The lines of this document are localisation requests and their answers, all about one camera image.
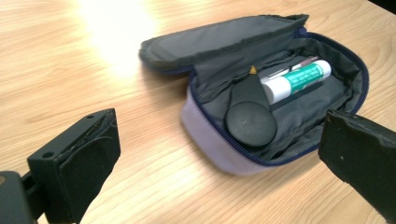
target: glue stick cap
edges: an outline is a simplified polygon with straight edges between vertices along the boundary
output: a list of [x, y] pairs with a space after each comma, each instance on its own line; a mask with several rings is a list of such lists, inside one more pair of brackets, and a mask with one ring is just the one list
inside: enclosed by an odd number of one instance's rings
[[314, 62], [315, 64], [319, 65], [323, 71], [323, 77], [328, 77], [330, 73], [332, 72], [332, 67], [330, 64], [324, 60], [317, 60]]
[[284, 77], [271, 79], [262, 84], [270, 105], [285, 99], [291, 94], [291, 85]]

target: pouch lid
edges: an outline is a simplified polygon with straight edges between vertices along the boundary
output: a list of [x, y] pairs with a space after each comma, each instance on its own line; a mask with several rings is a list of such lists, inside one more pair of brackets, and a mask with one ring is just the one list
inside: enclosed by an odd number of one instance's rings
[[227, 52], [303, 27], [308, 15], [260, 15], [218, 22], [144, 41], [139, 51], [148, 66], [163, 71], [192, 66]]

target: glue stick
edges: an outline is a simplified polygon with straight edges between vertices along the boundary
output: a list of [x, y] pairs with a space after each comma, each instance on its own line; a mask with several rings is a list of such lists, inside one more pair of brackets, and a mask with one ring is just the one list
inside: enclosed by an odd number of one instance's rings
[[269, 79], [262, 83], [262, 86], [271, 105], [324, 80], [331, 72], [329, 63], [318, 60], [281, 77]]

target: table surface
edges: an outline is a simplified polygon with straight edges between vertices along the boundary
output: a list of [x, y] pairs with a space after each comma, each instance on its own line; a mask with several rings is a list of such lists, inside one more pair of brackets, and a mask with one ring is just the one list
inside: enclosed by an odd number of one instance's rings
[[300, 13], [308, 30], [365, 61], [371, 86], [359, 114], [396, 131], [396, 16], [368, 1], [3, 0], [0, 170], [25, 174], [29, 155], [114, 107], [121, 157], [82, 223], [385, 223], [316, 151], [257, 175], [222, 173], [180, 122], [187, 78], [153, 73], [137, 57], [154, 36]]

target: fabric pouch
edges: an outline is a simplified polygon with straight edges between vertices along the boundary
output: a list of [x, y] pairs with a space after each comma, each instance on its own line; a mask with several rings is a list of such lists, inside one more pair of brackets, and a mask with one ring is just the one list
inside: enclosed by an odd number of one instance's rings
[[[189, 74], [182, 122], [198, 147], [223, 172], [253, 175], [297, 160], [318, 148], [327, 110], [356, 113], [363, 104], [369, 85], [364, 62], [329, 37], [307, 32], [307, 19], [304, 14], [244, 17], [142, 43], [140, 58], [149, 68], [168, 75]], [[264, 106], [276, 123], [271, 141], [251, 146], [235, 138], [226, 123], [235, 99], [238, 103], [265, 102], [265, 94], [253, 91], [260, 79], [312, 56], [328, 62], [332, 73]], [[249, 78], [251, 66], [257, 69], [256, 84], [245, 88], [247, 91], [236, 91], [236, 86]]]

